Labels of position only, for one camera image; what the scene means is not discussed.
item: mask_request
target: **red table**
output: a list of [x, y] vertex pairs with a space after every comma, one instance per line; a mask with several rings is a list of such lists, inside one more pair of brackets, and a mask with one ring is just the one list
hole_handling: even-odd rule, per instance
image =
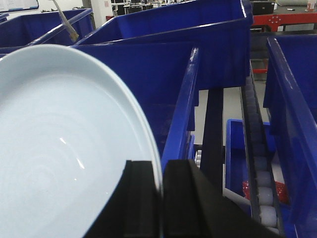
[[[317, 23], [317, 11], [306, 12], [305, 6], [278, 6], [273, 14], [255, 15], [253, 26], [268, 26], [277, 31], [279, 26]], [[267, 69], [253, 69], [253, 73], [266, 73]]]

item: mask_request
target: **blue plastic bin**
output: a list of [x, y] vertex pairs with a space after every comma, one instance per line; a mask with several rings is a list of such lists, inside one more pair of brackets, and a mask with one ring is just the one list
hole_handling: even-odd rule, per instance
[[202, 50], [199, 89], [245, 84], [249, 74], [248, 0], [194, 0], [118, 16], [78, 45], [193, 41]]
[[[93, 30], [90, 20], [91, 9], [65, 11], [64, 14], [82, 39]], [[68, 32], [61, 23], [58, 12], [23, 15], [0, 23], [0, 54], [38, 44], [70, 46]]]
[[317, 237], [317, 36], [268, 41], [264, 107], [300, 238]]
[[[276, 150], [275, 141], [274, 137], [270, 135], [269, 130], [269, 123], [264, 122], [264, 131], [266, 135], [268, 150], [271, 155], [273, 155]], [[241, 196], [244, 196], [242, 190], [242, 182], [248, 180], [248, 170], [246, 163], [242, 120], [229, 119], [227, 121], [225, 165], [225, 187]], [[280, 209], [282, 212], [286, 237], [298, 238], [294, 230], [294, 225], [290, 221], [290, 207], [288, 205], [280, 203]]]
[[0, 23], [6, 21], [7, 16], [9, 16], [8, 13], [0, 13]]
[[73, 47], [108, 65], [130, 88], [149, 121], [163, 170], [170, 159], [192, 157], [199, 48], [191, 43]]

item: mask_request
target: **white wall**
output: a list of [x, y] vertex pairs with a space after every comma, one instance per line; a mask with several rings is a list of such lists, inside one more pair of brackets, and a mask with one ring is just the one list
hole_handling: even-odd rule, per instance
[[[20, 15], [34, 14], [40, 13], [42, 10], [50, 11], [52, 9], [56, 9], [53, 1], [51, 0], [38, 0], [39, 9], [31, 10], [31, 11], [21, 11], [21, 12], [13, 12], [9, 14], [8, 19], [14, 18]], [[81, 7], [83, 6], [82, 0], [57, 0], [58, 5], [62, 10], [71, 10], [73, 7]]]
[[106, 16], [112, 16], [111, 0], [92, 0], [91, 5], [94, 12], [96, 28], [106, 22]]

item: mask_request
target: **white plate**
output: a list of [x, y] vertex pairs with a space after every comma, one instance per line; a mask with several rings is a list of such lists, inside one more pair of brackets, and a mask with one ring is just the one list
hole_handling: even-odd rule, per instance
[[0, 59], [0, 237], [79, 238], [126, 160], [157, 146], [132, 93], [106, 65], [57, 45]]

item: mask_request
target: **red metal frame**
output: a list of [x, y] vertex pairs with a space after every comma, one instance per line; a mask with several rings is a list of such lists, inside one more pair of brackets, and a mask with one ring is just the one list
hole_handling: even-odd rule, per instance
[[[253, 26], [268, 26], [271, 31], [277, 31], [282, 25], [317, 23], [317, 12], [301, 12], [290, 14], [268, 14], [253, 16]], [[253, 69], [253, 73], [266, 73], [267, 68]]]

